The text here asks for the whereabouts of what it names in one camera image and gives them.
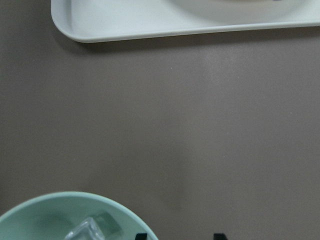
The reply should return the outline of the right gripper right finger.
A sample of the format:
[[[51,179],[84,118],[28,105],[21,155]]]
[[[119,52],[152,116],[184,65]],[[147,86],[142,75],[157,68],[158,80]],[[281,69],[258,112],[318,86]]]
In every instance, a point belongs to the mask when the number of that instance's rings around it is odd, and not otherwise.
[[[214,233],[213,240],[228,240],[228,238],[224,233]]]

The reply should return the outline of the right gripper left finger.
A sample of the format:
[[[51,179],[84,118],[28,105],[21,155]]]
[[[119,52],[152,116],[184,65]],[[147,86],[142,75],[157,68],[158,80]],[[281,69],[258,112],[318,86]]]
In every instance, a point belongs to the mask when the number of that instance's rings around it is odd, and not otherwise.
[[[137,233],[135,235],[135,240],[147,240],[148,234],[147,233]]]

